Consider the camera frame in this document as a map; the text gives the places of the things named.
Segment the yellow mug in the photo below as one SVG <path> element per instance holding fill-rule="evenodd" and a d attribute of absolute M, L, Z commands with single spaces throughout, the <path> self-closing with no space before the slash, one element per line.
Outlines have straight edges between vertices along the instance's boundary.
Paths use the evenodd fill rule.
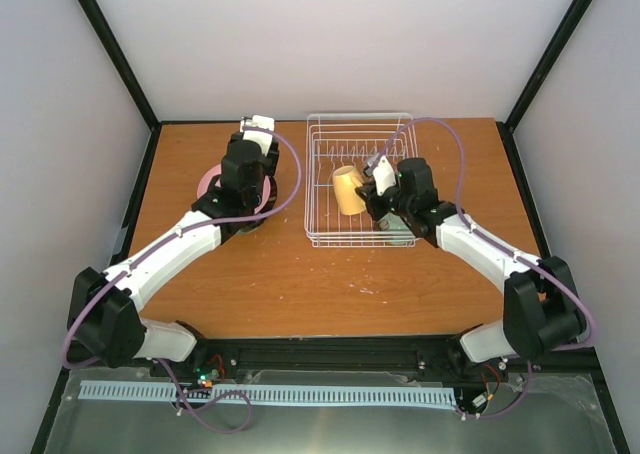
<path fill-rule="evenodd" d="M 341 214 L 359 215 L 366 210 L 364 201 L 355 189 L 363 186 L 363 179 L 355 165 L 337 168 L 332 174 L 333 190 Z"/>

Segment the teal ceramic bowl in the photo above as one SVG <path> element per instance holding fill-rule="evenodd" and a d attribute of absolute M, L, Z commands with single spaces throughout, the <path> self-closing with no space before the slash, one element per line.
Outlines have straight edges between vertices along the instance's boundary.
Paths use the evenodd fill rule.
<path fill-rule="evenodd" d="M 376 235 L 386 246 L 411 247 L 415 244 L 414 235 L 397 215 L 386 214 L 376 225 Z"/>

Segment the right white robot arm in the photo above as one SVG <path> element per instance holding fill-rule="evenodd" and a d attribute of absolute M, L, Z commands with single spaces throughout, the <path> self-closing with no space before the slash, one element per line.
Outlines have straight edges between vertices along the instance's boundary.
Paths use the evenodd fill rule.
<path fill-rule="evenodd" d="M 424 159 L 391 165 L 386 157 L 373 156 L 364 173 L 369 179 L 355 191 L 373 220 L 399 218 L 414 237 L 466 262 L 502 294 L 501 320 L 458 335 L 457 349 L 466 361 L 513 356 L 534 361 L 588 331 L 569 266 L 556 256 L 541 259 L 517 250 L 440 199 Z"/>

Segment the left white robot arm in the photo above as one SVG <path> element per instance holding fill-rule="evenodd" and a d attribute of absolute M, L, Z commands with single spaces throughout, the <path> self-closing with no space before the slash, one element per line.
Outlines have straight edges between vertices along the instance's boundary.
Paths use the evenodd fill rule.
<path fill-rule="evenodd" d="M 206 190 L 165 234 L 102 272 L 76 276 L 67 342 L 77 341 L 101 362 L 121 367 L 136 358 L 172 361 L 186 376 L 201 374 L 208 352 L 184 322 L 153 321 L 140 312 L 172 278 L 242 231 L 259 226 L 277 198 L 279 145 L 253 127 L 234 133 Z"/>

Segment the dark striped plate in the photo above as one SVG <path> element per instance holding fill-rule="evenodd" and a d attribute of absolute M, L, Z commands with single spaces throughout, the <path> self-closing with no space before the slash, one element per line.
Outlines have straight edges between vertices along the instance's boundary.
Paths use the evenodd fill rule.
<path fill-rule="evenodd" d="M 257 214 L 263 214 L 263 213 L 267 213 L 267 212 L 271 211 L 275 207 L 276 200 L 277 200 L 278 188 L 277 188 L 276 180 L 271 176 L 267 176 L 264 179 L 264 181 L 265 181 L 265 185 L 264 185 L 264 189 L 263 189 L 262 202 L 256 208 L 256 213 Z M 264 223 L 265 223 L 265 219 L 259 219 L 259 220 L 256 220 L 256 221 L 252 221 L 250 224 L 243 226 L 238 231 L 238 233 L 239 234 L 248 234 L 248 233 L 258 229 Z"/>

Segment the pink plate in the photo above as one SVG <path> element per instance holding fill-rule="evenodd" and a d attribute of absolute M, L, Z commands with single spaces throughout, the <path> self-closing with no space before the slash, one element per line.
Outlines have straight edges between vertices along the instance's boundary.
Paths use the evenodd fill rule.
<path fill-rule="evenodd" d="M 212 180 L 216 179 L 216 184 L 219 184 L 219 176 L 222 173 L 222 167 L 220 164 L 215 165 L 211 169 L 209 169 L 203 177 L 200 179 L 197 190 L 196 190 L 196 198 L 199 199 L 202 197 L 208 190 L 209 185 Z M 261 211 L 268 203 L 272 194 L 277 194 L 276 188 L 271 186 L 271 182 L 273 178 L 267 176 L 263 182 L 261 201 L 259 205 L 255 208 L 254 213 L 257 214 Z"/>

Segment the black aluminium frame rail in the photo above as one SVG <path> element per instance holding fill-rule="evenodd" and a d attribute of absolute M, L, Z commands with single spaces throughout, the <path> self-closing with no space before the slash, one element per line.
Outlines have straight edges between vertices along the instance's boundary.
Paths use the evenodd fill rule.
<path fill-rule="evenodd" d="M 170 364 L 177 377 L 194 381 L 218 369 L 241 382 L 260 371 L 386 372 L 411 380 L 475 384 L 486 374 L 505 380 L 524 373 L 519 358 L 493 358 L 472 364 L 454 352 L 448 335 L 273 339 L 202 339 L 187 360 Z"/>

